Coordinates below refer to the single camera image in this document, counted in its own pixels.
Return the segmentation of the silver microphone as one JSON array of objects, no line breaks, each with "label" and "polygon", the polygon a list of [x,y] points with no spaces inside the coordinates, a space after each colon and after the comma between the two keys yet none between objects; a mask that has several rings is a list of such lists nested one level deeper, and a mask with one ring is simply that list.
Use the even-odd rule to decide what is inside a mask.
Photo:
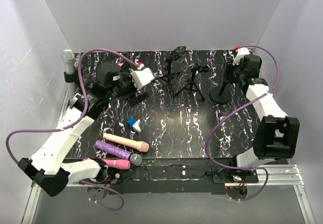
[{"label": "silver microphone", "polygon": [[[74,70],[74,61],[75,61],[75,55],[71,49],[64,49],[63,50],[63,62],[65,65],[65,71],[67,73],[72,73]],[[67,84],[67,92],[69,100],[72,101],[74,95],[75,95],[75,83],[66,83]]]}]

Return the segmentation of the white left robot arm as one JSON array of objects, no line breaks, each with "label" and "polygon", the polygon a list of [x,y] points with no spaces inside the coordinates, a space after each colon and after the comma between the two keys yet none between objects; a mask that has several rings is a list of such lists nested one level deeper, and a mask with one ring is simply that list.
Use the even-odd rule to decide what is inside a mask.
[{"label": "white left robot arm", "polygon": [[150,68],[140,66],[133,70],[129,65],[103,63],[96,70],[94,79],[88,79],[84,85],[85,93],[76,93],[72,107],[67,109],[62,124],[73,122],[81,117],[88,100],[88,110],[75,126],[58,130],[50,135],[42,147],[30,158],[22,158],[18,167],[50,197],[57,196],[73,182],[92,179],[101,184],[107,179],[107,164],[97,157],[91,157],[73,163],[64,163],[64,159],[82,133],[90,127],[108,107],[109,101],[121,97],[134,106],[148,95],[140,96],[136,92],[154,79]]}]

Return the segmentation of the black round-base stand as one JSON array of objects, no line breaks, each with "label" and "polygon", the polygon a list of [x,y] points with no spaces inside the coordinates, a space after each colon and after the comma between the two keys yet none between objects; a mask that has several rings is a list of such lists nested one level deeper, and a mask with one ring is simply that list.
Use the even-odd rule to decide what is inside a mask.
[{"label": "black round-base stand", "polygon": [[209,93],[209,98],[213,103],[224,105],[231,100],[231,94],[226,90],[227,80],[224,80],[221,87],[214,87]]},{"label": "black round-base stand", "polygon": [[66,83],[80,84],[80,80],[84,81],[82,68],[81,68],[81,70],[74,69],[72,73],[67,73],[65,71],[64,72],[64,80]]}]

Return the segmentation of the black tripod shock-mount stand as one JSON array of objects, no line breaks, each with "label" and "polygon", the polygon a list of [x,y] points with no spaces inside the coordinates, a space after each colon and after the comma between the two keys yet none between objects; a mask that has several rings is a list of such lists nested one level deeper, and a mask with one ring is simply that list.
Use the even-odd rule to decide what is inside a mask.
[{"label": "black tripod shock-mount stand", "polygon": [[185,51],[186,51],[186,46],[178,46],[173,51],[171,51],[169,56],[165,60],[166,65],[164,66],[164,69],[166,70],[167,73],[163,76],[153,79],[153,82],[157,80],[163,80],[164,82],[166,82],[166,84],[169,86],[171,90],[172,96],[175,95],[172,80],[175,77],[179,77],[180,72],[172,73],[171,63],[173,61],[177,61],[178,59],[180,59],[185,54]]}]

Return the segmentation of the pink plastic microphone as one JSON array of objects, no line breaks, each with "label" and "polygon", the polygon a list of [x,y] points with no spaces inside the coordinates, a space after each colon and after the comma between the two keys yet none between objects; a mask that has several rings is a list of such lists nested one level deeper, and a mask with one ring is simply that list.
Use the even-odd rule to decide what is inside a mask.
[{"label": "pink plastic microphone", "polygon": [[104,164],[109,168],[128,170],[131,166],[130,161],[124,159],[102,159]]}]

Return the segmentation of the black tripod microphone stand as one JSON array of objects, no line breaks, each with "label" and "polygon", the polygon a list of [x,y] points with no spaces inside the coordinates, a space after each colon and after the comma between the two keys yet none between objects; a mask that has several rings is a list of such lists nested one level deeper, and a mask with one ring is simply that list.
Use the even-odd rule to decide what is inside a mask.
[{"label": "black tripod microphone stand", "polygon": [[174,97],[177,97],[183,90],[187,90],[188,92],[198,92],[202,101],[205,101],[205,97],[202,95],[200,89],[198,88],[196,82],[195,82],[195,77],[196,73],[207,73],[209,72],[209,67],[208,66],[200,66],[198,64],[195,64],[193,68],[191,69],[191,78],[187,80],[187,84],[183,86],[179,91],[177,91],[174,94]]}]

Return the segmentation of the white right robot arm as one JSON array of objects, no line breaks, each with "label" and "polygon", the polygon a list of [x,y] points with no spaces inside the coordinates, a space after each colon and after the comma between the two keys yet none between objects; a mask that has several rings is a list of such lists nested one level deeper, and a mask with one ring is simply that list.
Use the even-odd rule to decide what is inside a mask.
[{"label": "white right robot arm", "polygon": [[253,146],[233,158],[233,167],[228,170],[233,182],[240,182],[247,176],[245,167],[292,158],[296,150],[300,122],[289,117],[268,92],[268,83],[259,77],[261,64],[259,56],[247,54],[234,59],[226,70],[228,82],[239,85],[260,119]]}]

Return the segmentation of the purple glitter microphone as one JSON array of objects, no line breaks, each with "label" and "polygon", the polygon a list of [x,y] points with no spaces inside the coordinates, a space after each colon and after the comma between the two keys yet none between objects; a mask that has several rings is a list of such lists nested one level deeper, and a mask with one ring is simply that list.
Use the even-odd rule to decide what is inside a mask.
[{"label": "purple glitter microphone", "polygon": [[142,163],[142,157],[139,154],[132,153],[130,151],[126,151],[124,149],[118,148],[116,146],[113,146],[111,144],[102,142],[102,141],[96,141],[94,145],[97,149],[102,150],[106,153],[112,154],[116,157],[119,157],[124,160],[128,160],[133,165],[139,166]]}]

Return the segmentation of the beige microphone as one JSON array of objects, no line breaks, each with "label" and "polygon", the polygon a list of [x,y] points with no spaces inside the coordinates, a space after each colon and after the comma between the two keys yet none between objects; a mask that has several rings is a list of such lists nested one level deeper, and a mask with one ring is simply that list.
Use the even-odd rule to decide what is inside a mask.
[{"label": "beige microphone", "polygon": [[149,144],[144,141],[135,141],[132,139],[116,136],[113,134],[107,134],[107,133],[103,134],[103,138],[105,140],[108,140],[114,143],[119,143],[124,146],[134,148],[140,152],[147,152],[149,150]]}]

